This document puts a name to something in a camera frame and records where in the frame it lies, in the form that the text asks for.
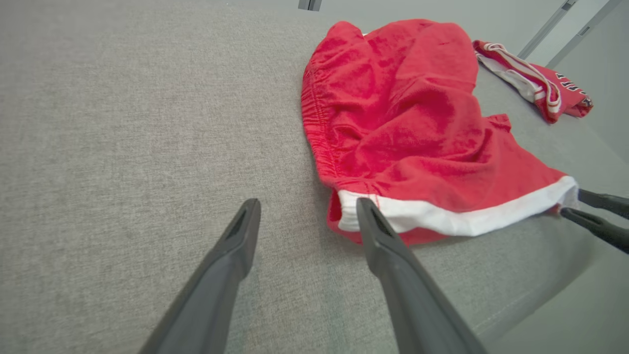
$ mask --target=gray fabric surface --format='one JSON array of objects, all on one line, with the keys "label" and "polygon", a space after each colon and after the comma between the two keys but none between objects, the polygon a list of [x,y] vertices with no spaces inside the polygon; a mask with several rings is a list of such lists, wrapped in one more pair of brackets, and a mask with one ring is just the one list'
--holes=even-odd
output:
[{"label": "gray fabric surface", "polygon": [[[228,352],[396,350],[362,249],[325,225],[301,125],[303,69],[337,19],[202,1],[0,6],[0,352],[137,351],[250,197],[262,223]],[[543,161],[626,195],[626,165],[577,120],[548,127],[483,70],[476,93]],[[539,216],[413,250],[491,341],[576,277],[593,242]]]}]

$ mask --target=folded clothing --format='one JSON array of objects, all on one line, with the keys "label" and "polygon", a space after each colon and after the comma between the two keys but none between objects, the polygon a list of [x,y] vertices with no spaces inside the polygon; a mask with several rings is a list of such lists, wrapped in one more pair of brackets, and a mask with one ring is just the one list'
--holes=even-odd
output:
[{"label": "folded clothing", "polygon": [[556,123],[563,113],[585,117],[594,106],[585,91],[570,79],[518,58],[502,44],[475,40],[474,49],[478,60],[534,103],[548,123]]},{"label": "folded clothing", "polygon": [[301,103],[319,177],[333,189],[332,230],[360,243],[360,197],[407,244],[576,204],[574,179],[522,149],[506,115],[481,116],[477,72],[469,37],[452,23],[330,29],[306,66]]}]

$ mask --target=red fabric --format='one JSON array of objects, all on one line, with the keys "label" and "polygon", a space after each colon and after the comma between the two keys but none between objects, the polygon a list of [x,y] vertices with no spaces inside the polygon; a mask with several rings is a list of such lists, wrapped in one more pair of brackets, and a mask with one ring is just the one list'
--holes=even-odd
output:
[{"label": "red fabric", "polygon": [[[592,110],[593,104],[591,98],[581,88],[570,81],[570,79],[558,72],[519,59],[515,55],[508,53],[506,50],[501,50],[504,47],[502,45],[498,45],[497,43],[475,40],[473,45],[474,49],[479,54],[498,61],[500,64],[505,66],[507,70],[515,70],[528,80],[541,86],[541,90],[545,93],[545,95],[535,100],[535,105],[547,122],[557,122],[563,113],[579,118],[585,117],[590,110]],[[508,54],[513,60],[506,60],[504,55],[501,54]],[[536,75],[531,75],[530,72],[523,70],[520,66],[514,65],[514,60],[520,60],[523,63],[531,65],[546,80],[550,81],[552,85],[546,85],[544,80],[536,77]],[[548,104],[546,95],[550,95],[552,101],[559,100],[559,103]]]},{"label": "red fabric", "polygon": [[[468,212],[565,175],[516,143],[506,115],[481,116],[477,72],[469,37],[452,23],[399,21],[365,37],[347,22],[330,29],[306,66],[301,96],[319,176],[335,191],[330,228],[360,242],[358,232],[338,228],[339,190]],[[445,236],[417,228],[401,237],[414,244]]]}]

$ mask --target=white trim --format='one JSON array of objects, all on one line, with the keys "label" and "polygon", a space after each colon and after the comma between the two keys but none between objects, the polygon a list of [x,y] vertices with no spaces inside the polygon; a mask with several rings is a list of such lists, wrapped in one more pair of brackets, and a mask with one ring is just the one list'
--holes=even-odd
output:
[{"label": "white trim", "polygon": [[493,73],[498,75],[502,80],[510,83],[515,87],[520,96],[530,103],[535,103],[536,100],[544,98],[546,92],[542,90],[542,87],[537,83],[525,78],[519,72],[508,69],[506,66],[500,64],[497,60],[488,58],[480,53],[476,53],[476,57]]},{"label": "white trim", "polygon": [[[546,94],[546,107],[548,111],[552,113],[559,112],[559,107],[561,106],[561,91],[555,83],[549,81],[541,72],[539,72],[536,68],[531,66],[527,61],[522,60],[515,55],[507,52],[504,45],[500,43],[488,43],[484,46],[485,50],[490,52],[498,53],[504,60],[506,60],[511,66],[517,68],[521,72],[525,72],[529,75],[537,77],[539,80],[543,81],[546,84],[546,89],[548,93]],[[555,88],[555,92],[557,93],[557,101],[552,101],[552,88]]]},{"label": "white trim", "polygon": [[378,205],[396,232],[422,227],[450,236],[478,236],[542,213],[558,203],[577,208],[578,190],[574,178],[564,176],[551,185],[501,205],[463,213],[451,212],[424,200],[399,200],[340,190],[342,217],[338,228],[359,231],[356,202],[358,198],[369,198]]}]

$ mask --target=red and white garment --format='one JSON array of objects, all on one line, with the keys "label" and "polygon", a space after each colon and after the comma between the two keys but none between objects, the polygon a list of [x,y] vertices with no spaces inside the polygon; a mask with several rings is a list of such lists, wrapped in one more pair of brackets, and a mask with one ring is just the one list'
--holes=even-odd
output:
[{"label": "red and white garment", "polygon": [[582,118],[592,110],[592,99],[564,75],[530,64],[502,44],[480,40],[473,44],[478,60],[534,103],[548,123],[557,122],[562,113]]},{"label": "red and white garment", "polygon": [[360,243],[371,198],[407,244],[478,236],[560,205],[577,184],[522,149],[506,115],[483,117],[478,63],[452,23],[407,20],[365,36],[339,22],[306,66],[303,123],[328,225]]}]

